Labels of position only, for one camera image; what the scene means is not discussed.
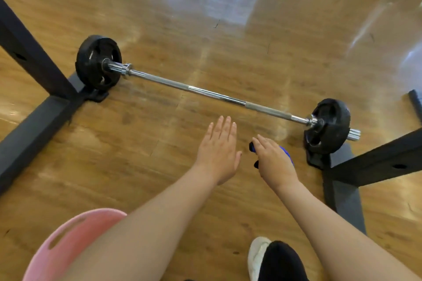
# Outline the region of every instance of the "forearm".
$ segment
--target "forearm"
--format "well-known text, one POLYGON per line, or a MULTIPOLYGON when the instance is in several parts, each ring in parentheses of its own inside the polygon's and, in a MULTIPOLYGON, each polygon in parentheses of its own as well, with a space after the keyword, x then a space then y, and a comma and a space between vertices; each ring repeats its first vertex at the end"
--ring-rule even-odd
POLYGON ((325 204, 301 183, 277 195, 311 242, 334 281, 420 278, 325 204))
POLYGON ((192 168, 96 240, 61 281, 158 281, 215 182, 192 168))

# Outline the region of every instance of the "wooden floor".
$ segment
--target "wooden floor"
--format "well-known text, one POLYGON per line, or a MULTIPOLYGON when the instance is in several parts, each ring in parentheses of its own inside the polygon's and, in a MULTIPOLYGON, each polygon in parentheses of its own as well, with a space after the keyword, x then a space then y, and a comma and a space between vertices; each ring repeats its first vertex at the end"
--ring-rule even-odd
MULTIPOLYGON (((66 76, 90 34, 115 39, 135 68, 242 100, 311 113, 341 99, 362 131, 361 154, 420 124, 406 93, 420 88, 421 0, 5 0, 66 76)), ((46 92, 0 51, 0 139, 46 92)), ((183 237, 164 280, 248 280, 256 236, 288 242, 309 279, 324 271, 309 241, 261 180, 247 144, 270 136, 307 166, 303 127, 138 79, 88 102, 0 198, 0 280, 19 280, 40 244, 83 211, 130 212, 179 178, 208 123, 230 115, 245 153, 183 237)), ((360 189, 369 236, 422 276, 422 175, 360 189)))

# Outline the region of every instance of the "leg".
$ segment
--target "leg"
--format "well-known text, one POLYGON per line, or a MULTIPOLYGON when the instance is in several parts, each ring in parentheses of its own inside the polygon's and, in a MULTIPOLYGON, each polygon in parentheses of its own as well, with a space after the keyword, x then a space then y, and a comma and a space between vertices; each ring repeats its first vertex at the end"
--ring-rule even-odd
POLYGON ((251 281, 308 281, 296 251, 288 244, 257 237, 248 255, 251 281))

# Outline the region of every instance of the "white sneaker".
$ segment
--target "white sneaker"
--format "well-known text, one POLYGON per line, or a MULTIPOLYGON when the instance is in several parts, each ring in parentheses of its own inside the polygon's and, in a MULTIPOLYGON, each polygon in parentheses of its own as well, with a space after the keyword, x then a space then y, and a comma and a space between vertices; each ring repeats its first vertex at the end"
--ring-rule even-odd
POLYGON ((257 237, 252 241, 248 253, 248 270, 251 281, 258 281, 264 253, 270 243, 271 240, 265 237, 257 237))

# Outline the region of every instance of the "black weight plate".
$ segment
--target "black weight plate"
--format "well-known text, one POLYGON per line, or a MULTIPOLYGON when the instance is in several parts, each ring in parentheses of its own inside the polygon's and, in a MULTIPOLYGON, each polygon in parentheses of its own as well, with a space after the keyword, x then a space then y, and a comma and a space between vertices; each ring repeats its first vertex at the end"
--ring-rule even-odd
POLYGON ((312 112, 323 125, 305 131, 305 146, 310 152, 327 155, 340 149, 350 131, 350 112, 345 103, 324 99, 312 112))
POLYGON ((122 54, 113 39, 99 35, 85 39, 76 56, 75 67, 78 77, 86 86, 108 90, 119 81, 118 72, 103 70, 102 62, 106 58, 122 63, 122 54))

